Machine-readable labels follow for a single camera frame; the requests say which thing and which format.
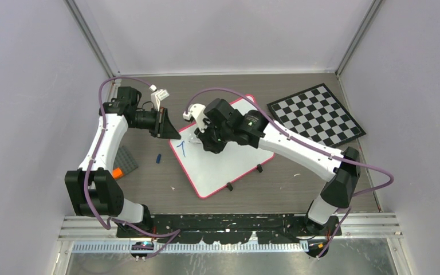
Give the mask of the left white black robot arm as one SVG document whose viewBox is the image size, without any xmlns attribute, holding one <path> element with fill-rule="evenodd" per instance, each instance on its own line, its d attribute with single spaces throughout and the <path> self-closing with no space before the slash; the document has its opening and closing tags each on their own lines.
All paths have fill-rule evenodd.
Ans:
<svg viewBox="0 0 440 275">
<path fill-rule="evenodd" d="M 117 96 L 102 103 L 99 125 L 91 147 L 78 169 L 67 171 L 64 181 L 78 216 L 110 216 L 131 223 L 131 230 L 139 237 L 152 232 L 153 223 L 146 205 L 133 203 L 113 177 L 113 165 L 121 140 L 129 128 L 147 130 L 152 137 L 180 139 L 161 106 L 169 93 L 151 86 L 152 108 L 139 108 L 141 92 L 132 87 L 120 87 Z"/>
</svg>

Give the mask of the pink framed whiteboard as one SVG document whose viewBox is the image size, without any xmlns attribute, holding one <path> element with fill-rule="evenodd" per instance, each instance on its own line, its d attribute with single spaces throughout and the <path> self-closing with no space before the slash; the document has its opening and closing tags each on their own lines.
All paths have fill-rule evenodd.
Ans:
<svg viewBox="0 0 440 275">
<path fill-rule="evenodd" d="M 201 199 L 227 189 L 228 182 L 233 185 L 247 174 L 257 171 L 257 164 L 264 165 L 275 156 L 273 152 L 239 146 L 235 142 L 227 143 L 219 154 L 206 152 L 202 144 L 188 142 L 196 138 L 196 128 L 195 123 L 184 127 L 179 130 L 181 139 L 171 139 L 169 144 L 186 178 Z"/>
</svg>

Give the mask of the white marker pen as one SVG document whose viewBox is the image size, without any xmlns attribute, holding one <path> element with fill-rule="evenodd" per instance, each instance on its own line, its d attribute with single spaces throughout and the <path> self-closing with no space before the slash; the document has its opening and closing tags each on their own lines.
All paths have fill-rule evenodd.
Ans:
<svg viewBox="0 0 440 275">
<path fill-rule="evenodd" d="M 202 142 L 197 138 L 192 138 L 188 142 L 192 144 L 202 144 Z"/>
</svg>

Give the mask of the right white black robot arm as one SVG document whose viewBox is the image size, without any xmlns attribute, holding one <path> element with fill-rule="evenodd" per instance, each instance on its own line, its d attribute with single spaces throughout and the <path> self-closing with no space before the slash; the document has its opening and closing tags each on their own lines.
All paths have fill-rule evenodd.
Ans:
<svg viewBox="0 0 440 275">
<path fill-rule="evenodd" d="M 196 122 L 195 136 L 207 152 L 219 154 L 227 143 L 267 150 L 325 180 L 304 218 L 309 234 L 319 235 L 332 214 L 349 207 L 360 178 L 360 168 L 355 165 L 358 150 L 347 147 L 342 151 L 316 143 L 284 128 L 257 108 L 243 114 L 224 99 L 215 99 L 207 106 L 193 104 L 183 117 Z"/>
</svg>

